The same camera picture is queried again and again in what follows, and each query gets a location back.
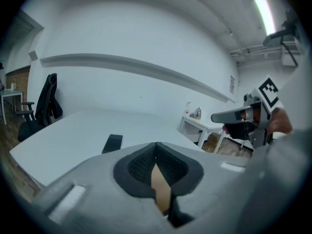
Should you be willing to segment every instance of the wall shelf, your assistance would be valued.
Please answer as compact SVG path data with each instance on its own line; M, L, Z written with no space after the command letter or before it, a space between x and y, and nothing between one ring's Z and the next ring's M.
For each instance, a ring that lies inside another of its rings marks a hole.
M233 100L207 84L204 84L194 78L181 74L177 71L164 68L152 63L137 59L112 56L105 54L66 54L40 59L44 68L48 67L97 67L119 70L134 73L142 76L148 76L166 82L174 83L222 102Z

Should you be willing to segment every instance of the fluorescent light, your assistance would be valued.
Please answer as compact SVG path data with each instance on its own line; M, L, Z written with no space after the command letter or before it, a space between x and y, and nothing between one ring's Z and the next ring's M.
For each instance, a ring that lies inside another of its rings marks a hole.
M275 33L275 24L267 0L254 0L259 8L267 35Z

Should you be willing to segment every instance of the ceiling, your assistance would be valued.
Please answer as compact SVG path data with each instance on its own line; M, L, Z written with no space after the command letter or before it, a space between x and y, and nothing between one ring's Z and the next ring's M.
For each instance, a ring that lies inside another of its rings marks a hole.
M262 47L266 36L260 13L254 0L149 0L172 7L201 24L238 65L266 59L280 59L281 48ZM268 0L275 26L282 29L287 5L283 0ZM16 16L6 38L13 43L31 26Z

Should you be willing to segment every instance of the small white table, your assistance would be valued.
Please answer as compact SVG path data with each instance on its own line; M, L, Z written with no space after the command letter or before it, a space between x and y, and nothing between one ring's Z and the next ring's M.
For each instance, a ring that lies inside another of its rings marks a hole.
M45 187L81 162L100 155L110 134L123 135L121 148L160 141L203 152L157 116L84 110L35 133L10 154L35 183Z
M211 133L219 133L222 131L222 126L223 124L218 124L218 123L213 123L211 120L204 120L204 119L195 119L193 117L189 116L183 116L182 118L182 124L180 127L180 133L183 133L183 129L185 127L185 123L189 123L198 129L202 130L202 133L200 135L199 141L198 141L198 146L202 148L204 141L208 139L209 135ZM215 147L214 154L217 153L219 150L219 147L221 145L221 142L224 138L225 132L223 131L220 137L220 140Z
M6 125L5 112L4 112L4 100L3 100L3 98L4 97L10 97L10 96L13 97L13 101L14 102L12 104L14 104L14 110L16 112L16 101L15 101L14 96L20 96L20 102L22 103L23 102L23 92L19 91L19 90L14 90L14 91L5 90L5 91L1 91L0 92L0 96L1 96L1 114L2 114L1 116L3 116L4 124Z

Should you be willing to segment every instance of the black office chair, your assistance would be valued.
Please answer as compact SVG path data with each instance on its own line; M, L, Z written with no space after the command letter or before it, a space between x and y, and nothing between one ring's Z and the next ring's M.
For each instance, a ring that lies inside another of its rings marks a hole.
M31 135L40 131L41 129L52 124L51 116L59 118L63 111L59 103L55 99L55 91L57 89L57 74L48 75L44 87L38 99L36 113L32 110L33 102L22 102L23 105L28 106L28 111L16 112L17 115L24 115L26 121L19 127L18 140L24 141Z

